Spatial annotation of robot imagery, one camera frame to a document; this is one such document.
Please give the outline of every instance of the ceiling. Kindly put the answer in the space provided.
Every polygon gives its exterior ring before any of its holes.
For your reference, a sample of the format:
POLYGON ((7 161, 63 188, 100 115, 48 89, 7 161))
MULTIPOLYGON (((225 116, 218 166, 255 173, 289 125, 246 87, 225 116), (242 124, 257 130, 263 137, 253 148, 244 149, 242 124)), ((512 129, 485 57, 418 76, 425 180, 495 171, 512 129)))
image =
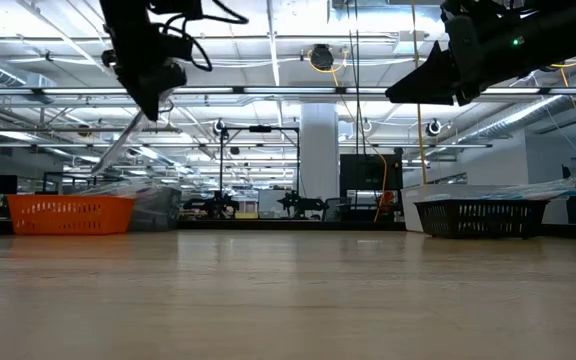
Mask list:
MULTIPOLYGON (((27 71, 42 74, 54 81, 58 87, 118 87, 119 84, 109 71, 102 71, 99 62, 100 54, 110 47, 110 41, 103 33, 101 8, 95 0, 39 0, 34 4, 41 16, 57 27, 68 38, 80 47, 75 49, 62 38, 60 32, 47 25, 31 11, 24 8, 21 0, 0 0, 0 63, 11 71, 27 71)), ((191 86, 334 86, 331 74, 319 73, 310 66, 307 55, 315 44, 324 43, 331 47, 336 57, 336 66, 342 66, 337 73, 341 86, 354 86, 353 68, 350 62, 344 62, 344 53, 350 49, 349 29, 358 29, 359 40, 359 85, 362 87, 390 86, 415 68, 413 61, 412 13, 409 5, 366 6, 360 7, 358 21, 354 17, 347 19, 344 11, 329 11, 326 1, 321 0, 241 0, 224 1, 233 10, 250 19, 245 26, 229 25, 214 21, 198 21, 188 26, 215 64, 214 71, 208 73, 186 64, 191 86), (276 41, 270 41, 270 23, 275 30, 276 41), (276 51, 277 68, 273 69, 272 52, 276 51)), ((360 4, 374 5, 377 1, 360 1, 360 4)), ((420 39, 419 54, 421 58, 428 55, 434 41, 447 44, 443 24, 439 18, 437 4, 441 1, 426 1, 423 4, 432 6, 417 7, 417 30, 424 32, 420 39)), ((211 1, 203 1, 204 12, 221 15, 220 10, 211 1)), ((165 21, 169 16, 152 16, 153 21, 165 21)), ((535 74, 542 85, 559 82, 558 74, 535 74)), ((508 81, 500 86, 509 86, 508 81)), ((513 86, 523 86, 518 82, 513 86)), ((77 127, 89 124, 91 127, 124 127, 137 109, 125 97, 58 97, 60 101, 79 102, 81 106, 65 105, 44 106, 40 110, 37 102, 28 102, 20 97, 0 97, 0 107, 39 124, 42 116, 54 119, 53 127, 77 127), (92 107, 89 101, 110 102, 124 99, 122 106, 92 107)), ((178 106, 169 114, 162 115, 155 125, 158 127, 174 126, 179 133, 142 134, 140 141, 157 143, 208 143, 212 141, 212 127, 221 119, 230 126, 248 126, 257 124, 298 126, 300 104, 314 101, 305 98, 234 98, 233 96, 212 96, 211 106, 205 106, 201 96, 180 96, 177 98, 186 106, 178 106)), ((337 103, 340 121, 352 122, 356 115, 356 102, 348 97, 349 112, 341 99, 327 99, 337 103)), ((397 105, 388 101, 362 102, 362 114, 370 122, 366 136, 373 142, 407 142, 414 143, 416 137, 417 106, 397 105)), ((434 106, 422 105, 423 122, 437 119, 444 124, 450 123, 447 131, 464 131, 479 120, 507 107, 507 102, 478 102, 468 106, 434 106)), ((1 127, 15 126, 28 128, 29 124, 1 122, 1 127)), ((94 133, 91 137, 81 137, 76 133, 53 133, 54 142, 72 143, 109 143, 113 133, 94 133)), ((10 142, 0 136, 0 141, 10 142)), ((280 133, 242 134, 238 141, 255 143, 277 143, 286 141, 280 133)), ((342 148, 342 152, 353 151, 342 148)), ((74 155, 100 156, 99 151, 63 149, 74 155)), ((212 165, 206 152, 197 149, 158 149, 157 152, 173 163, 181 165, 212 165)), ((286 158, 295 157, 294 148, 285 147, 278 150, 242 149, 237 158, 286 158)), ((124 165, 142 163, 144 156, 122 156, 124 165)), ((64 156, 64 161, 72 159, 64 156)), ((144 164, 158 164, 157 161, 145 159, 144 164)), ((175 173, 157 173, 158 176, 175 176, 175 173)), ((292 173, 285 174, 286 179, 292 173)))

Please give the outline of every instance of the plastic basket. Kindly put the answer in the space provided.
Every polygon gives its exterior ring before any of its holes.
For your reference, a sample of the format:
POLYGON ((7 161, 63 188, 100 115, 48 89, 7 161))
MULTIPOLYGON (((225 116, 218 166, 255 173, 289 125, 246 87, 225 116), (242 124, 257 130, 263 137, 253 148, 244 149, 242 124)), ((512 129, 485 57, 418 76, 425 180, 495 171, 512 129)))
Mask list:
POLYGON ((417 211, 426 234, 450 239, 540 235, 549 201, 440 200, 419 202, 417 211))
POLYGON ((108 235, 128 229, 134 199, 113 196, 8 195, 19 235, 108 235))

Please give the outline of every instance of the white column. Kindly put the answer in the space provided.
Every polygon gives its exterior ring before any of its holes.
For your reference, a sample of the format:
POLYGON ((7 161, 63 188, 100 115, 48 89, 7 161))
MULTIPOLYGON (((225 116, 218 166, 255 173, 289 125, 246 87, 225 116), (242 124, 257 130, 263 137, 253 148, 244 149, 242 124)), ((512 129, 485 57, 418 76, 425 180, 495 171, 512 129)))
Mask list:
POLYGON ((335 104, 302 104, 300 195, 339 197, 339 131, 335 104))

